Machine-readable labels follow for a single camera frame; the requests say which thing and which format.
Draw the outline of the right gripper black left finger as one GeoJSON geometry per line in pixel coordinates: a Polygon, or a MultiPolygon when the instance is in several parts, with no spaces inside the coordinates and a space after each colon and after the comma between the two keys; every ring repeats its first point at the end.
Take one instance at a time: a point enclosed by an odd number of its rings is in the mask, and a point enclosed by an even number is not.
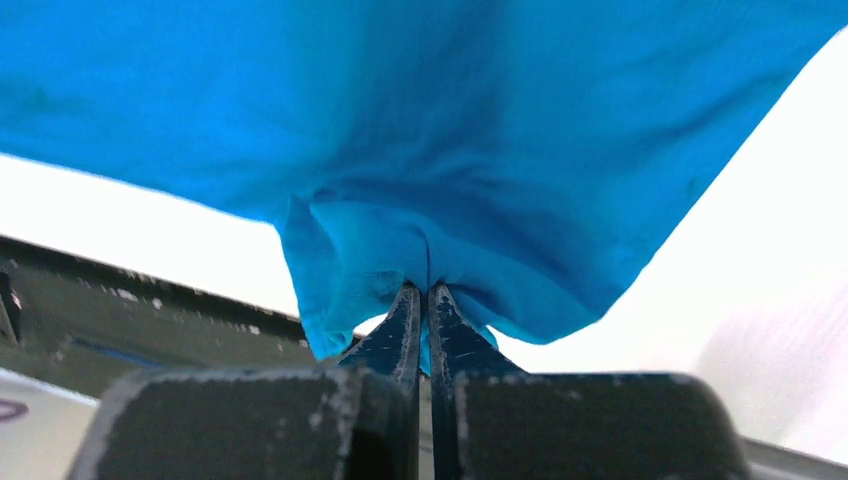
{"type": "Polygon", "coordinates": [[[103,397],[72,479],[414,479],[421,294],[334,366],[151,369],[103,397]]]}

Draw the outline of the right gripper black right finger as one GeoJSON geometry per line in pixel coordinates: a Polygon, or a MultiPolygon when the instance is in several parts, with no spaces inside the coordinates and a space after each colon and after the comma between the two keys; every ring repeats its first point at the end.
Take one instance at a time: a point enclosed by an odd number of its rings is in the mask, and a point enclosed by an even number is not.
{"type": "Polygon", "coordinates": [[[717,394],[681,373],[530,374],[428,295],[439,479],[748,479],[717,394]]]}

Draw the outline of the bright blue t-shirt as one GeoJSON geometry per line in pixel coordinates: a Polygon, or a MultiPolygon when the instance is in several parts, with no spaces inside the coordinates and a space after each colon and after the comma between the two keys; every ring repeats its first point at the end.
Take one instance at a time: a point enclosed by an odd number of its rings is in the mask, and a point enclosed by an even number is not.
{"type": "Polygon", "coordinates": [[[318,359],[405,281],[547,344],[846,24],[843,1],[5,1],[1,150],[272,224],[318,359]]]}

